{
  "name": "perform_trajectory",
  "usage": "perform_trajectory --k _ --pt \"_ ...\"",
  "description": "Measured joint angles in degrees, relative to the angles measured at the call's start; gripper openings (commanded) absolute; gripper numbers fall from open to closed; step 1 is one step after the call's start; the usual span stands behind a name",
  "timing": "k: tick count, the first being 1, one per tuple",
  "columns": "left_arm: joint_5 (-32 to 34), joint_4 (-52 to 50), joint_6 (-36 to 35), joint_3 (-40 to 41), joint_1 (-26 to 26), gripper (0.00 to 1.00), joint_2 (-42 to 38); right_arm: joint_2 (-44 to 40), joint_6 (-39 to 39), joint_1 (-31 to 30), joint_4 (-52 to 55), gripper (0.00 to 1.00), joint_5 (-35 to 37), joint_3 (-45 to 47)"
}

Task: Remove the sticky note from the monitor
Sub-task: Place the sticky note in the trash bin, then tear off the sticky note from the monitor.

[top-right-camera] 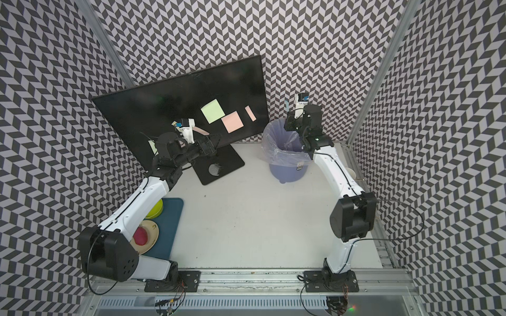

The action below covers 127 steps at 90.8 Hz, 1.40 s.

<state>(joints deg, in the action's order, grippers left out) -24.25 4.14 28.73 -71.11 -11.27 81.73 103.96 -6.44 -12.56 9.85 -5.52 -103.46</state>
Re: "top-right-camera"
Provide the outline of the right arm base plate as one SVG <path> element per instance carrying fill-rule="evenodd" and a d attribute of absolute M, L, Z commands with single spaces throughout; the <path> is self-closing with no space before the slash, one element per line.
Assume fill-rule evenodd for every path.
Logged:
<path fill-rule="evenodd" d="M 350 270 L 341 274 L 328 274 L 323 271 L 304 271 L 303 280 L 306 291 L 317 292 L 359 292 L 358 280 L 354 271 Z"/>

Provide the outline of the large green sticky note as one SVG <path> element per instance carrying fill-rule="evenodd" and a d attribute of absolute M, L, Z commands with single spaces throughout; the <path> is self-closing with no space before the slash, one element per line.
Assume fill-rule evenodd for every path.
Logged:
<path fill-rule="evenodd" d="M 217 99 L 214 99 L 211 102 L 207 103 L 200 110 L 207 120 L 208 124 L 212 124 L 213 122 L 216 122 L 225 117 L 225 113 Z"/>

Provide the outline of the green sticky strip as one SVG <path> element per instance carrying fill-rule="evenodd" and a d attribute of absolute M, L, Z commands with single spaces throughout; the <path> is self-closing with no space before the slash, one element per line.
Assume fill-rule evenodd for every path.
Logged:
<path fill-rule="evenodd" d="M 149 143 L 149 145 L 150 145 L 150 147 L 152 149 L 153 154 L 157 155 L 158 154 L 158 149 L 155 146 L 155 142 L 153 140 L 149 140 L 148 143 Z"/>

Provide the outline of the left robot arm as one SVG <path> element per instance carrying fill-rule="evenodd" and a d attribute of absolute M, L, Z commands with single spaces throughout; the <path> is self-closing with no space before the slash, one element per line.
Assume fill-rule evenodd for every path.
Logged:
<path fill-rule="evenodd" d="M 137 190 L 105 221 L 86 227 L 78 238 L 82 270 L 116 282 L 129 279 L 168 280 L 169 260 L 140 255 L 130 243 L 149 211 L 176 185 L 183 167 L 198 157 L 216 153 L 220 135 L 191 140 L 181 132 L 166 132 L 155 140 L 157 154 Z"/>

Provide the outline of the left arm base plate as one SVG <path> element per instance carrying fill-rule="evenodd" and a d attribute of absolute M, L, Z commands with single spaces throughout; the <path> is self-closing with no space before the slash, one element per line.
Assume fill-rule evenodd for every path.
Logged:
<path fill-rule="evenodd" d="M 144 287 L 146 293 L 175 293 L 184 290 L 186 293 L 197 292 L 200 284 L 201 271 L 183 270 L 177 275 L 170 275 L 168 280 L 147 280 Z"/>

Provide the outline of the large pink sticky note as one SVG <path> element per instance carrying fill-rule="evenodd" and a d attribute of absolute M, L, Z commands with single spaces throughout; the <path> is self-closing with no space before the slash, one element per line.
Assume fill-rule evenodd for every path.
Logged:
<path fill-rule="evenodd" d="M 222 117 L 221 122 L 223 123 L 226 131 L 229 134 L 244 127 L 241 117 L 239 116 L 237 111 L 234 111 L 231 114 L 228 114 L 225 117 Z"/>

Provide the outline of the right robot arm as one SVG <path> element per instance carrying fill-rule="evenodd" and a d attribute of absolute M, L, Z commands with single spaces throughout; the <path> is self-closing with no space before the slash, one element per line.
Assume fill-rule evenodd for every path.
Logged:
<path fill-rule="evenodd" d="M 322 274 L 327 280 L 350 271 L 355 246 L 374 228 L 376 197 L 352 178 L 337 154 L 332 139 L 322 127 L 322 109 L 307 104 L 288 112 L 284 129 L 299 135 L 303 151 L 316 163 L 337 194 L 329 216 L 335 236 L 332 250 L 324 259 Z"/>

